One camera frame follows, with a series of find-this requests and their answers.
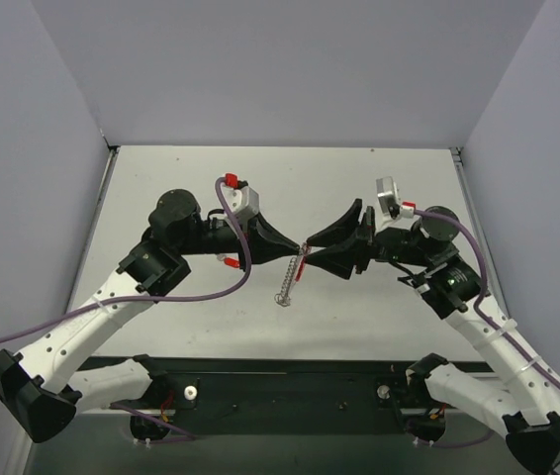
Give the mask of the metal chain keyring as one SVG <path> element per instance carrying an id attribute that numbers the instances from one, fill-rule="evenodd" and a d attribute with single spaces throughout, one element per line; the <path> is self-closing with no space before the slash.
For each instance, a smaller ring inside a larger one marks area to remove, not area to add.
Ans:
<path id="1" fill-rule="evenodd" d="M 286 308 L 291 305 L 291 290 L 293 289 L 294 285 L 297 283 L 295 282 L 296 272 L 298 270 L 298 265 L 303 253 L 309 252 L 308 245 L 304 242 L 298 254 L 293 256 L 288 264 L 285 276 L 283 278 L 280 291 L 274 296 L 274 301 L 280 307 Z"/>

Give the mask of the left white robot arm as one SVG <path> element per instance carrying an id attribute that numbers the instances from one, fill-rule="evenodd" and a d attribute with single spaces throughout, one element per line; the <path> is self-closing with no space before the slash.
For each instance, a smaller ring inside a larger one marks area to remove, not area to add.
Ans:
<path id="1" fill-rule="evenodd" d="M 192 193 L 163 194 L 140 243 L 70 318 L 16 353 L 0 351 L 0 401 L 31 440 L 41 443 L 82 412 L 121 401 L 154 407 L 180 388 L 147 355 L 94 370 L 82 364 L 131 319 L 150 309 L 190 273 L 188 255 L 238 256 L 237 267 L 298 253 L 298 245 L 260 214 L 249 187 L 219 191 L 224 214 L 204 219 Z"/>

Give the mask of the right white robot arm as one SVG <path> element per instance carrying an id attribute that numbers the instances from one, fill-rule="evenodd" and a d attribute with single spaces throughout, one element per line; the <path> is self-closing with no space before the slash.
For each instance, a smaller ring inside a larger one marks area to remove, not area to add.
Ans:
<path id="1" fill-rule="evenodd" d="M 400 282 L 462 335 L 502 383 L 490 386 L 431 353 L 407 369 L 409 394 L 485 425 L 530 473 L 555 471 L 560 377 L 499 309 L 479 245 L 451 210 L 419 210 L 404 202 L 388 207 L 379 221 L 372 207 L 356 200 L 306 243 L 313 248 L 307 264 L 342 279 L 362 273 L 372 261 L 403 271 Z"/>

